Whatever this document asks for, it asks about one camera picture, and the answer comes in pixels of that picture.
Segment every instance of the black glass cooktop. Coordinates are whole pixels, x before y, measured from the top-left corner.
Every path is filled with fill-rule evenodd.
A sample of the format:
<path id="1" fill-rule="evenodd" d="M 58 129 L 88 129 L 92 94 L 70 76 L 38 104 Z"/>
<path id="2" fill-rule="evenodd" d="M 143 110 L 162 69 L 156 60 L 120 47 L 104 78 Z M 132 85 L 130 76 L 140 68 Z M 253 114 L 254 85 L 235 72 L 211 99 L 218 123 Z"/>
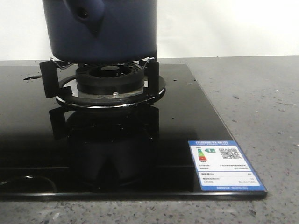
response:
<path id="1" fill-rule="evenodd" d="M 38 66 L 0 67 L 0 199 L 265 197 L 201 190 L 188 141 L 233 138 L 186 65 L 160 75 L 166 93 L 153 105 L 71 111 L 45 98 Z"/>

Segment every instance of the blue pot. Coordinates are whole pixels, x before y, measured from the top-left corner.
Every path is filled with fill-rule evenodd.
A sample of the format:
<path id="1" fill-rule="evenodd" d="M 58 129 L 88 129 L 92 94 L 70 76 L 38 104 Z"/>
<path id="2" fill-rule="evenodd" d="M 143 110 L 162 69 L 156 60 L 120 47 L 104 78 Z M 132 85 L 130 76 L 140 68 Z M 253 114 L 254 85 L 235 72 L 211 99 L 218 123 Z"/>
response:
<path id="1" fill-rule="evenodd" d="M 52 53 L 75 63 L 154 56 L 157 0 L 43 0 Z"/>

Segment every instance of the speckled stone countertop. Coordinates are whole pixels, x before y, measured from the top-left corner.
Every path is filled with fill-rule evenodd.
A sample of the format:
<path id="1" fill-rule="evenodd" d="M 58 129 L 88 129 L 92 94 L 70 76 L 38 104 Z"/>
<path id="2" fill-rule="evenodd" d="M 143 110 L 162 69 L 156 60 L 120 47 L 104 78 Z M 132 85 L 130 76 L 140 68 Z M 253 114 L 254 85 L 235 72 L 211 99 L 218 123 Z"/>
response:
<path id="1" fill-rule="evenodd" d="M 299 56 L 177 58 L 159 62 L 189 66 L 268 188 L 266 199 L 0 202 L 0 223 L 298 223 Z M 24 62 L 0 62 L 0 66 L 8 63 Z"/>

